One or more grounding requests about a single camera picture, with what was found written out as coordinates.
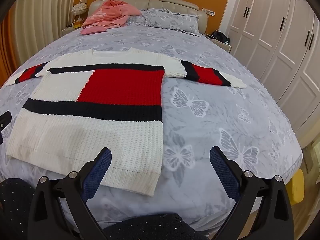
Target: cabinet handle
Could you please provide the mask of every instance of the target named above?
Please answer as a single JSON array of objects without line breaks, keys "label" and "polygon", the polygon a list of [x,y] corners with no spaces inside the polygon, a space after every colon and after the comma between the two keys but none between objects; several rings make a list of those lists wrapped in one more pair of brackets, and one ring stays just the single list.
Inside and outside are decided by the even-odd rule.
[{"label": "cabinet handle", "polygon": [[283,19],[282,19],[282,23],[281,23],[281,27],[280,27],[280,31],[282,31],[282,27],[283,27],[283,24],[284,24],[284,17],[283,17]]},{"label": "cabinet handle", "polygon": [[305,44],[304,44],[305,47],[307,46],[307,42],[308,42],[308,39],[309,39],[309,35],[310,35],[310,31],[308,31],[308,36],[307,36],[306,42],[305,42]]},{"label": "cabinet handle", "polygon": [[247,9],[248,9],[248,7],[245,8],[245,12],[244,12],[243,17],[245,17],[245,13],[247,12]]},{"label": "cabinet handle", "polygon": [[312,34],[312,38],[311,38],[311,42],[310,42],[310,46],[309,46],[309,50],[311,49],[311,45],[312,45],[312,43],[313,43],[313,38],[315,37],[315,34],[313,33]]},{"label": "cabinet handle", "polygon": [[249,11],[250,11],[250,7],[248,8],[248,10],[247,10],[247,14],[246,14],[246,18],[248,17],[248,13],[249,13]]}]

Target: sweater sleeve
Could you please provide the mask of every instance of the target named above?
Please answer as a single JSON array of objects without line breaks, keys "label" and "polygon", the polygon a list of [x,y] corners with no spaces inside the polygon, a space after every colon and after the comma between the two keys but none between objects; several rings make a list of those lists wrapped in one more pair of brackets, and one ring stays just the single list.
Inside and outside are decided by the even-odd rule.
[{"label": "sweater sleeve", "polygon": [[232,75],[220,72],[213,68],[200,67],[191,62],[181,60],[181,64],[186,71],[185,79],[218,86],[227,86],[235,88],[246,88],[247,86],[241,79]]},{"label": "sweater sleeve", "polygon": [[44,68],[44,66],[47,63],[48,62],[41,63],[41,64],[33,66],[31,68],[27,68],[24,71],[20,71],[20,72],[16,73],[15,75],[11,76],[7,80],[5,85],[6,86],[10,86],[10,85],[13,85],[13,84],[18,84],[20,82],[23,82],[23,81],[31,79],[31,78],[43,76],[43,72],[40,75],[39,75],[39,72]]}]

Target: blue gripper pad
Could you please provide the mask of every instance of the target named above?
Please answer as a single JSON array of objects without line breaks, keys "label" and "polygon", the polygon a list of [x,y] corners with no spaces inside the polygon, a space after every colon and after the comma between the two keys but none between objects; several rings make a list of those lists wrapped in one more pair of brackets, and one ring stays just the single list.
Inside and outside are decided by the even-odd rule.
[{"label": "blue gripper pad", "polygon": [[111,164],[111,151],[106,148],[104,153],[101,155],[100,159],[93,166],[92,170],[89,172],[88,176],[85,178],[82,184],[81,198],[84,202],[88,199],[93,198],[96,193],[104,175],[107,172]]},{"label": "blue gripper pad", "polygon": [[233,198],[236,202],[238,202],[241,196],[239,192],[239,182],[214,147],[210,150],[210,162],[216,171],[228,197]]}]

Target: cream leather headboard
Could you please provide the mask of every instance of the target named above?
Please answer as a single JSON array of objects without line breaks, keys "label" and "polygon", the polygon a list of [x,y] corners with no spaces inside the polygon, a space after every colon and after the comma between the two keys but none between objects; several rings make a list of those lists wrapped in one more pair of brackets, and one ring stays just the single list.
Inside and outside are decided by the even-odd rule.
[{"label": "cream leather headboard", "polygon": [[[121,1],[125,1],[129,4],[132,4],[133,6],[138,8],[139,10],[142,10],[142,9],[148,10],[149,0],[121,0]],[[102,5],[103,2],[105,2],[105,0],[97,0],[97,1],[92,2],[89,7],[88,16],[92,15],[93,12],[96,9],[98,9],[99,6]]]},{"label": "cream leather headboard", "polygon": [[184,14],[194,14],[199,16],[199,32],[201,34],[205,33],[208,23],[208,16],[205,12],[199,11],[199,7],[193,3],[189,3],[182,0],[150,0],[148,9],[155,8],[161,9],[166,8],[172,12],[184,13]]},{"label": "cream leather headboard", "polygon": [[[88,11],[88,16],[90,16],[105,0],[94,1]],[[199,7],[193,3],[189,3],[183,0],[122,0],[127,3],[132,4],[139,10],[150,8],[161,9],[166,8],[172,12],[184,13],[184,14],[194,14],[199,16],[199,32],[201,34],[205,33],[208,23],[208,16],[205,12],[199,11]]]}]

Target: curtain fold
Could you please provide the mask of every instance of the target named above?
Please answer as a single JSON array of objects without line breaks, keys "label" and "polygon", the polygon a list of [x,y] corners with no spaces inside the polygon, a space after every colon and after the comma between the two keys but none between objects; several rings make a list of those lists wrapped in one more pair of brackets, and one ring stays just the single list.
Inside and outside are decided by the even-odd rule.
[{"label": "curtain fold", "polygon": [[73,0],[17,0],[12,20],[19,64],[61,37],[71,23]]},{"label": "curtain fold", "polygon": [[15,52],[12,46],[11,35],[11,8],[4,20],[0,24],[0,86],[12,75],[17,69]]}]

